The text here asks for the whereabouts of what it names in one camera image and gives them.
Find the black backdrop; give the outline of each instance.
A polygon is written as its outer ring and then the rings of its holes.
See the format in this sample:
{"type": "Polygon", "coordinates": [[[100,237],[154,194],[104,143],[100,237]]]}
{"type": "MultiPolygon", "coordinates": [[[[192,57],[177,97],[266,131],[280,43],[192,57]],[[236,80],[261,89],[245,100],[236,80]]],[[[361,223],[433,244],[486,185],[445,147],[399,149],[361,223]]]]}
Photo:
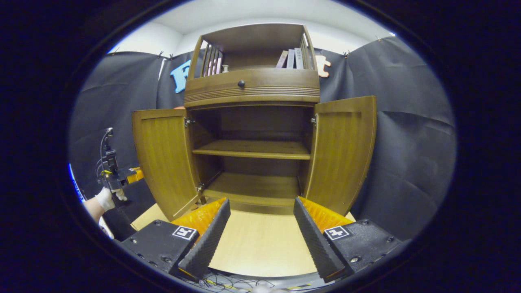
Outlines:
{"type": "MultiPolygon", "coordinates": [[[[443,86],[398,38],[371,42],[347,58],[321,49],[316,54],[331,62],[325,68],[329,77],[320,78],[321,102],[377,96],[373,159],[353,215],[375,221],[398,238],[414,237],[442,203],[455,163],[454,118],[443,86]]],[[[184,91],[175,93],[170,73],[192,55],[108,54],[92,72],[79,94],[70,129],[71,165],[88,197],[100,190],[94,170],[102,130],[114,127],[111,143],[120,167],[138,166],[131,111],[182,106],[184,91]]],[[[154,203],[143,182],[125,192],[132,200],[105,216],[117,238],[132,234],[130,223],[154,203]]]]}

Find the wooden shelf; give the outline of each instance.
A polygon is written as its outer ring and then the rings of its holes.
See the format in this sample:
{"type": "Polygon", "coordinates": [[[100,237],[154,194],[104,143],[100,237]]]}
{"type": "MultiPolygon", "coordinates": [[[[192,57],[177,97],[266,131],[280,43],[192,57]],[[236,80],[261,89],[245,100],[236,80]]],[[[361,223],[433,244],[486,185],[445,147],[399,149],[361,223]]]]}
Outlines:
{"type": "Polygon", "coordinates": [[[299,195],[297,177],[258,176],[222,173],[203,191],[203,196],[223,198],[234,203],[293,207],[299,195]]]}
{"type": "Polygon", "coordinates": [[[298,47],[303,34],[304,26],[300,24],[263,23],[207,33],[202,35],[202,39],[223,53],[249,52],[259,49],[287,50],[298,47]]]}
{"type": "Polygon", "coordinates": [[[216,140],[192,153],[234,157],[309,160],[309,151],[300,142],[262,140],[216,140]]]}

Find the white wall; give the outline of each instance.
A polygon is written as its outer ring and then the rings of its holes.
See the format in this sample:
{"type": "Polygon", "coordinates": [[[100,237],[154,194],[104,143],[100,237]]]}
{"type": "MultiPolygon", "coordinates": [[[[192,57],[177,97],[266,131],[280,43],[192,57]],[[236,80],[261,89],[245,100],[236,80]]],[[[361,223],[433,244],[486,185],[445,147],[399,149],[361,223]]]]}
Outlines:
{"type": "Polygon", "coordinates": [[[161,51],[164,51],[162,56],[169,56],[169,54],[174,54],[175,56],[177,55],[175,54],[177,45],[182,37],[182,34],[172,28],[159,23],[148,22],[128,34],[108,53],[114,52],[119,47],[118,52],[131,51],[159,54],[161,51]]]}
{"type": "Polygon", "coordinates": [[[209,32],[236,27],[243,25],[250,25],[254,23],[267,23],[267,22],[288,22],[288,23],[303,23],[307,26],[307,30],[309,32],[309,37],[313,43],[313,47],[329,50],[338,54],[342,54],[343,52],[354,51],[355,49],[370,43],[376,40],[368,40],[359,35],[343,31],[337,28],[333,28],[326,25],[321,25],[319,23],[314,23],[301,19],[289,19],[289,18],[256,18],[256,19],[244,19],[237,20],[231,22],[219,23],[216,25],[212,25],[210,27],[206,27],[204,29],[196,30],[191,33],[184,35],[177,49],[174,53],[174,56],[193,51],[195,48],[195,44],[199,39],[199,36],[202,34],[206,34],[209,32]]]}

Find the open cabinet door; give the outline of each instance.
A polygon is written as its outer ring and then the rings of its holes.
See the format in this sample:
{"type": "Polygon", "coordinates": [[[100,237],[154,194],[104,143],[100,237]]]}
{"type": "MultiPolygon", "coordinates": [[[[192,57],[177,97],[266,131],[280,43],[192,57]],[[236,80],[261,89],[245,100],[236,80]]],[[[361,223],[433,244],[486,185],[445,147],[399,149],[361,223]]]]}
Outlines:
{"type": "Polygon", "coordinates": [[[308,184],[304,197],[347,214],[367,175],[376,136],[376,97],[315,105],[308,184]]]}
{"type": "Polygon", "coordinates": [[[138,161],[157,205],[169,221],[181,216],[200,194],[192,164],[185,109],[132,112],[138,161]]]}

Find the hand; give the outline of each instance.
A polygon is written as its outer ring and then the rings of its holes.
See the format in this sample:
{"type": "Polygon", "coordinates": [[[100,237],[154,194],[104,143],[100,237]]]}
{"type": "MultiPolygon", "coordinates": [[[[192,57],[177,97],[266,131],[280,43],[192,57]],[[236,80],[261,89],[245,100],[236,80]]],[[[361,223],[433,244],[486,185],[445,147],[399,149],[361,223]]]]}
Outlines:
{"type": "MultiPolygon", "coordinates": [[[[125,194],[123,193],[123,190],[121,188],[112,190],[112,192],[116,193],[116,196],[119,200],[127,200],[127,197],[125,197],[125,194]]],[[[110,189],[103,187],[101,191],[96,195],[98,203],[100,203],[101,207],[105,212],[116,207],[114,201],[112,200],[112,192],[110,189]]]]}

